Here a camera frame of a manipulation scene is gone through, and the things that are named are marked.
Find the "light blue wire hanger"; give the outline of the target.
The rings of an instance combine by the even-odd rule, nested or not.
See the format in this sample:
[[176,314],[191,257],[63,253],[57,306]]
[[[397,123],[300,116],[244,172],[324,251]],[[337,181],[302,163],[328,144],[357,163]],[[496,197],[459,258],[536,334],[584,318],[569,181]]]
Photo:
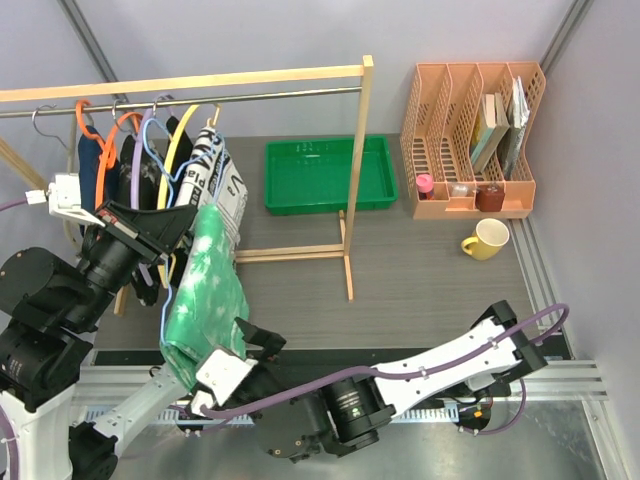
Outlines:
[[[143,148],[146,153],[151,157],[152,160],[156,162],[158,168],[161,172],[161,180],[160,186],[158,190],[158,200],[157,206],[159,209],[165,209],[171,207],[174,203],[174,197],[176,194],[174,193],[174,186],[178,183],[179,177],[186,171],[186,169],[195,165],[200,161],[204,161],[206,158],[215,159],[219,154],[224,152],[225,148],[225,139],[224,137],[213,127],[205,126],[201,134],[211,134],[211,145],[205,147],[202,152],[192,159],[187,160],[185,164],[179,167],[175,174],[172,175],[172,165],[173,165],[173,157],[174,153],[170,153],[170,150],[179,143],[182,134],[184,133],[184,126],[191,118],[191,116],[197,110],[197,105],[192,105],[187,109],[182,119],[178,122],[178,126],[174,133],[171,133],[168,127],[161,123],[154,115],[144,123],[142,127],[142,138],[143,138]],[[164,134],[169,138],[169,149],[167,152],[167,157],[164,158],[155,148],[153,142],[149,139],[148,130],[152,125],[159,127]],[[166,347],[168,345],[166,341],[166,328],[168,323],[169,316],[169,307],[173,301],[174,293],[173,293],[173,280],[178,281],[179,277],[175,273],[176,268],[178,266],[185,267],[186,259],[187,259],[187,250],[184,246],[178,246],[177,252],[173,252],[170,255],[167,255],[162,263],[158,266],[158,272],[160,274],[160,279],[163,287],[167,290],[167,298],[162,306],[162,314],[161,314],[161,322],[160,322],[160,347]]]

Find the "green white trousers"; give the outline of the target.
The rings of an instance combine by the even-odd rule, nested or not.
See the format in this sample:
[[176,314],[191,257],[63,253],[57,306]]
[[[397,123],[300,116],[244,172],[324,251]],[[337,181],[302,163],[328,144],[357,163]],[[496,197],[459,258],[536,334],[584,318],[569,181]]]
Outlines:
[[249,318],[249,306],[221,214],[205,205],[195,217],[193,243],[160,340],[165,362],[186,390],[196,386],[197,370],[215,348],[246,357],[238,318]]

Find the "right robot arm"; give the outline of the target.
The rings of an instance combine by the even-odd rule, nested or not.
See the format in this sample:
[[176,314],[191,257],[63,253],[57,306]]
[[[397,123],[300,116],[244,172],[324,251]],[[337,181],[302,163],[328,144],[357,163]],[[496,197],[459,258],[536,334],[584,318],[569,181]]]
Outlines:
[[408,358],[350,367],[286,389],[261,362],[214,415],[248,416],[261,448],[293,463],[325,452],[344,457],[376,443],[379,431],[438,397],[485,397],[546,366],[509,304],[491,305],[463,335]]

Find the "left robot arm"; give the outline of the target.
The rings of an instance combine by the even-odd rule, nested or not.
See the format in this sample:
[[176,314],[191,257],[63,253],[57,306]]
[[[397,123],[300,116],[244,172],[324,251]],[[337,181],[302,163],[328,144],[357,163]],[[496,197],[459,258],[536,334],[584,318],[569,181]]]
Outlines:
[[74,387],[94,333],[141,264],[169,257],[192,225],[192,205],[134,210],[115,201],[92,213],[80,260],[31,247],[1,267],[1,432],[9,479],[108,479],[121,435],[70,423]]

